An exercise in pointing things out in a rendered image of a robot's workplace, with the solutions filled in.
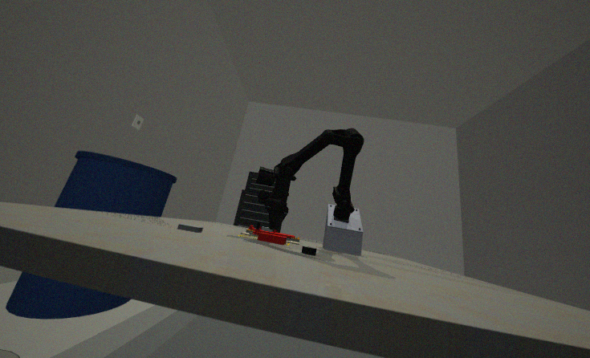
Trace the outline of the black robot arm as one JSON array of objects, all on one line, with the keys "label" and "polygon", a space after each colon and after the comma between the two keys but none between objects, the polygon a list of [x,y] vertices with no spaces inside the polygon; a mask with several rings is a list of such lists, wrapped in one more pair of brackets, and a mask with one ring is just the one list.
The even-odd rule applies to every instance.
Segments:
[{"label": "black robot arm", "polygon": [[289,189],[291,181],[296,179],[294,175],[301,166],[330,144],[343,147],[344,150],[340,182],[337,187],[333,187],[332,193],[337,204],[333,216],[336,221],[349,223],[350,214],[355,210],[350,194],[352,173],[356,156],[364,144],[364,138],[354,128],[325,130],[300,151],[283,158],[274,170],[260,167],[256,183],[272,186],[276,179],[275,187]]}]

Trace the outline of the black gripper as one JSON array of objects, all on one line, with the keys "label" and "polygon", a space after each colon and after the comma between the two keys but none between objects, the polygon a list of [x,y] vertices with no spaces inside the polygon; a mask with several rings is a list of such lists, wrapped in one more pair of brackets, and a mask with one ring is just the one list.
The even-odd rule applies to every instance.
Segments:
[{"label": "black gripper", "polygon": [[289,196],[289,189],[282,187],[275,187],[272,192],[275,192],[275,198],[267,198],[265,200],[265,207],[269,213],[269,227],[270,230],[277,230],[283,219],[288,214],[287,196]]}]

